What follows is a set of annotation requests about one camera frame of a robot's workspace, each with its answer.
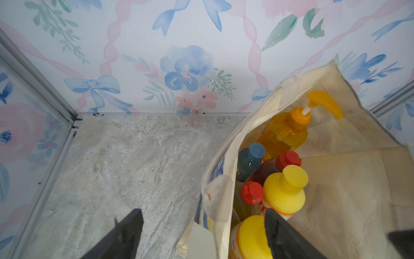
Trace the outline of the small blue bottle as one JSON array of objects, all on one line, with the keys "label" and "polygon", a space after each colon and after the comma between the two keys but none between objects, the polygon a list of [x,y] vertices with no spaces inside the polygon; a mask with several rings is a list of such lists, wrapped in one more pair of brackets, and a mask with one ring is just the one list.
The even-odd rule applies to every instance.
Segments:
[{"label": "small blue bottle", "polygon": [[240,182],[246,181],[261,166],[265,154],[265,147],[258,142],[254,142],[248,148],[240,151],[238,154],[236,180]]}]

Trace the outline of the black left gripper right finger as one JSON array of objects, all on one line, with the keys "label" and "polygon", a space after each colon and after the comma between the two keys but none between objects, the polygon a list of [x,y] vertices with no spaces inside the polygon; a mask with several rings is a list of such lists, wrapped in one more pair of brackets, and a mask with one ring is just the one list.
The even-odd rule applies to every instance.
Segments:
[{"label": "black left gripper right finger", "polygon": [[269,208],[265,213],[267,244],[274,259],[326,259],[280,214]]}]

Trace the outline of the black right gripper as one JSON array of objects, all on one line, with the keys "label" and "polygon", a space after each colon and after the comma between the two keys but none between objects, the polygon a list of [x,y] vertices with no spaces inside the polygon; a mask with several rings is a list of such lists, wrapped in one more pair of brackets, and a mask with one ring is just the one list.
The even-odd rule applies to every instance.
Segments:
[{"label": "black right gripper", "polygon": [[403,259],[414,259],[414,230],[394,231],[387,234],[388,240]]}]

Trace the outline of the orange bottle yellow cap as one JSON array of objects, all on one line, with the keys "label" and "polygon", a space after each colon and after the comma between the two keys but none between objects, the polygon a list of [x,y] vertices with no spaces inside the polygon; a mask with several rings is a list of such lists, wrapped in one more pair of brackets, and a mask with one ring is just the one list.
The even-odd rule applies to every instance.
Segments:
[{"label": "orange bottle yellow cap", "polygon": [[272,259],[265,232],[265,218],[251,216],[233,227],[230,234],[230,259]]},{"label": "orange bottle yellow cap", "polygon": [[265,180],[259,214],[264,216],[267,210],[273,209],[288,220],[303,208],[307,184],[307,173],[296,165],[285,167],[281,173],[273,173]]}]

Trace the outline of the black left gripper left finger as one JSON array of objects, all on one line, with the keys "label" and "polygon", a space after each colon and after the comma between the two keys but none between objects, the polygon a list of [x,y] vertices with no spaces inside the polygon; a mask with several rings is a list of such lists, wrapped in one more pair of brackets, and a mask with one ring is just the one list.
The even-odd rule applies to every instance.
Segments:
[{"label": "black left gripper left finger", "polygon": [[84,256],[84,259],[134,259],[143,230],[143,213],[133,209]]}]

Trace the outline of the green soap bottle red cap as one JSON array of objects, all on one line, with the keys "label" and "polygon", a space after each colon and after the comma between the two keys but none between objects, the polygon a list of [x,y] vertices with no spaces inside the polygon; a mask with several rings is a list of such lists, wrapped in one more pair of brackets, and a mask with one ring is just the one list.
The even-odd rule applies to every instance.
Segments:
[{"label": "green soap bottle red cap", "polygon": [[259,183],[253,181],[236,181],[231,228],[248,217],[256,215],[253,210],[260,204],[263,195],[264,190]]}]

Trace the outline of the cream canvas shopping bag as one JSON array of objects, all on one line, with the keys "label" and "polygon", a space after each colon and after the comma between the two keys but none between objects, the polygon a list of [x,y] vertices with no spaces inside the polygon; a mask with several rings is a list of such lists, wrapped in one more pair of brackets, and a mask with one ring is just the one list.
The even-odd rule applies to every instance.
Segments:
[{"label": "cream canvas shopping bag", "polygon": [[328,93],[343,118],[314,110],[298,148],[309,184],[304,207],[289,219],[329,259],[398,259],[388,234],[414,218],[414,158],[368,110],[335,61],[283,80],[222,143],[203,171],[196,213],[176,246],[185,259],[225,259],[229,251],[238,152],[271,118]]}]

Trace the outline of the dark red soap bottle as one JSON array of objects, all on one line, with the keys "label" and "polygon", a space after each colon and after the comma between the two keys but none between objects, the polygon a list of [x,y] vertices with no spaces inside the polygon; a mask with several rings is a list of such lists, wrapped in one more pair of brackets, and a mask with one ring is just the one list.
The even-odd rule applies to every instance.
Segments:
[{"label": "dark red soap bottle", "polygon": [[273,173],[281,173],[289,165],[301,166],[302,159],[294,151],[281,153],[277,158],[272,158],[263,162],[259,168],[247,179],[247,181],[257,182],[264,185],[265,180]]}]

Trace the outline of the orange pump soap bottle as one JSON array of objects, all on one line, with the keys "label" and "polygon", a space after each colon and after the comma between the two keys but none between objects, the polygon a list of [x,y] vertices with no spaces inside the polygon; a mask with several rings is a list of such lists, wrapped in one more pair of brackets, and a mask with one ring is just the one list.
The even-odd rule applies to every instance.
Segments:
[{"label": "orange pump soap bottle", "polygon": [[326,92],[312,91],[307,95],[305,107],[275,115],[264,128],[256,142],[265,147],[263,161],[276,158],[284,152],[294,151],[303,145],[308,137],[307,126],[312,122],[311,109],[320,105],[337,120],[343,117],[338,103]]}]

